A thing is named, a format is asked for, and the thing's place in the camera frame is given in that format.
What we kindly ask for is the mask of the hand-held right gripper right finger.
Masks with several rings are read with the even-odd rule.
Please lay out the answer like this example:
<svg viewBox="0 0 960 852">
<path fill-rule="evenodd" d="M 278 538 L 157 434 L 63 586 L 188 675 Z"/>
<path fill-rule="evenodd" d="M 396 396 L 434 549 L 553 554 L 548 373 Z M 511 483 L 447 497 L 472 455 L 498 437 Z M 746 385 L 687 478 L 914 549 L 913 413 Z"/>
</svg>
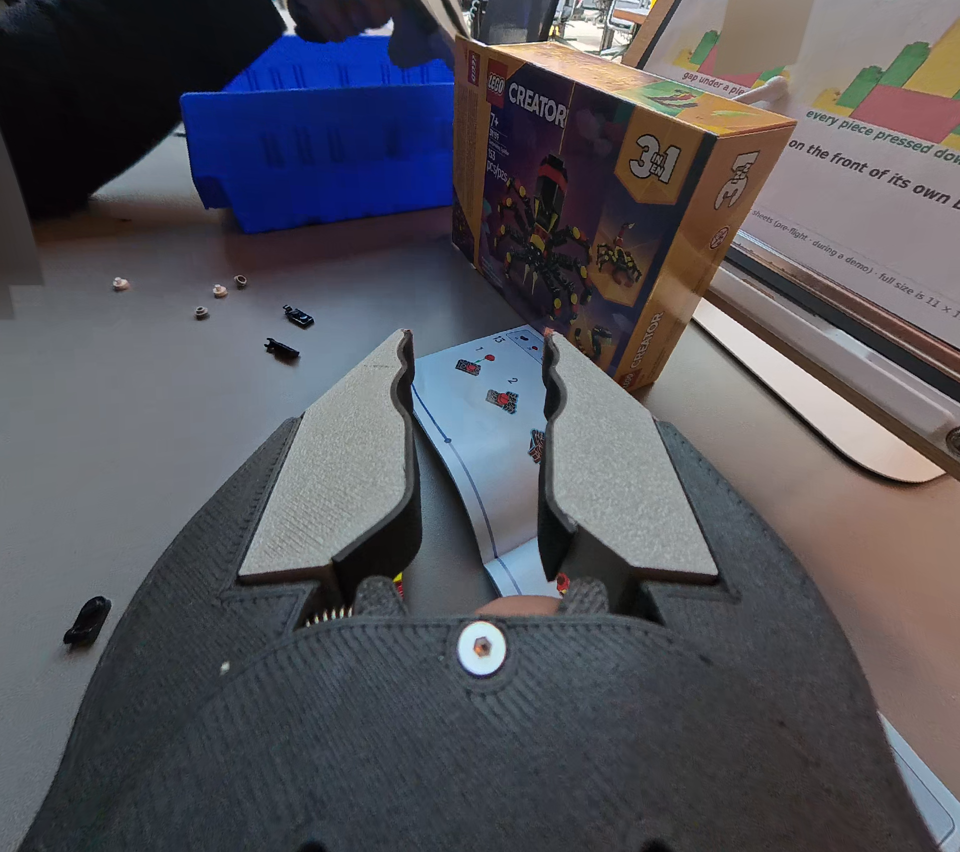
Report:
<svg viewBox="0 0 960 852">
<path fill-rule="evenodd" d="M 713 584 L 711 548 L 649 410 L 544 336 L 538 554 L 547 580 Z"/>
</svg>

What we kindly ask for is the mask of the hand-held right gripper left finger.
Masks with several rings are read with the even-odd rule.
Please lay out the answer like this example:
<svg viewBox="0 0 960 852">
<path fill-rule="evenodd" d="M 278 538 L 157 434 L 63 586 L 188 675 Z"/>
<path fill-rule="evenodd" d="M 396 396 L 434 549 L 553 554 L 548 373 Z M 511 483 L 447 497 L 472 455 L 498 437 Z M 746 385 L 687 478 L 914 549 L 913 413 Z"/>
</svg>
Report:
<svg viewBox="0 0 960 852">
<path fill-rule="evenodd" d="M 240 582 L 355 590 L 410 565 L 423 535 L 414 375 L 413 334 L 399 329 L 306 409 Z"/>
</svg>

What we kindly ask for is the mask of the blue plastic bin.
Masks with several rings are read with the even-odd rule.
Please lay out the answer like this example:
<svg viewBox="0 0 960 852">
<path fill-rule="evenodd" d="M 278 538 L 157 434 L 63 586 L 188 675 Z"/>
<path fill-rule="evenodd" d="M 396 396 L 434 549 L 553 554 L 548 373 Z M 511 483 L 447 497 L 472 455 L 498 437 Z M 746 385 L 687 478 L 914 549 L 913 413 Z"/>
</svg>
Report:
<svg viewBox="0 0 960 852">
<path fill-rule="evenodd" d="M 398 68 L 388 42 L 284 35 L 222 90 L 182 95 L 203 206 L 246 234 L 449 206 L 454 74 Z"/>
</svg>

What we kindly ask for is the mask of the person's left forearm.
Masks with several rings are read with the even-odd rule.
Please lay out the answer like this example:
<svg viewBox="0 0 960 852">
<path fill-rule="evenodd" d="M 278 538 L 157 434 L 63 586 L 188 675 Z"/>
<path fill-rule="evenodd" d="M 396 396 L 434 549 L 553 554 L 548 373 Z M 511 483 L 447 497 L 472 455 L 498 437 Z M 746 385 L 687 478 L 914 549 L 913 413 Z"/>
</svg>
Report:
<svg viewBox="0 0 960 852">
<path fill-rule="evenodd" d="M 283 34 L 271 0 L 24 0 L 1 18 L 1 125 L 31 220 L 72 213 Z"/>
</svg>

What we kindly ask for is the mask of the lego set box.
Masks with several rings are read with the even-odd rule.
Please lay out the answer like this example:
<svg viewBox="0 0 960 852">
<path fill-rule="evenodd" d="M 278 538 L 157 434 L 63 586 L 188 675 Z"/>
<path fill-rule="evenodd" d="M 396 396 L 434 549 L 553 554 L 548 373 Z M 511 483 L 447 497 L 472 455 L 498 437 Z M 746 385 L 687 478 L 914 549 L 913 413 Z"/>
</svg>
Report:
<svg viewBox="0 0 960 852">
<path fill-rule="evenodd" d="M 664 370 L 797 122 L 558 42 L 453 52 L 451 240 L 624 390 Z"/>
</svg>

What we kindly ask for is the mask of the open instruction booklet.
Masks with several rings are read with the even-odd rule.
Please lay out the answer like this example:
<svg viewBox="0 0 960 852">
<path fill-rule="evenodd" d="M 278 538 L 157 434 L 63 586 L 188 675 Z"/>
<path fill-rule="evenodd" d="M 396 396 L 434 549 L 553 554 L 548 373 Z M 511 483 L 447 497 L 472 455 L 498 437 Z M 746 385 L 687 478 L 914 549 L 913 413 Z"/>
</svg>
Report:
<svg viewBox="0 0 960 852">
<path fill-rule="evenodd" d="M 528 326 L 416 361 L 414 414 L 457 487 L 480 557 L 502 597 L 561 587 L 539 555 L 545 338 Z M 938 850 L 958 850 L 958 800 L 882 718 L 857 654 L 807 569 L 701 452 L 654 417 L 716 562 L 712 584 L 599 582 L 609 611 L 692 637 L 762 691 L 776 692 L 853 786 L 869 750 L 894 763 Z"/>
</svg>

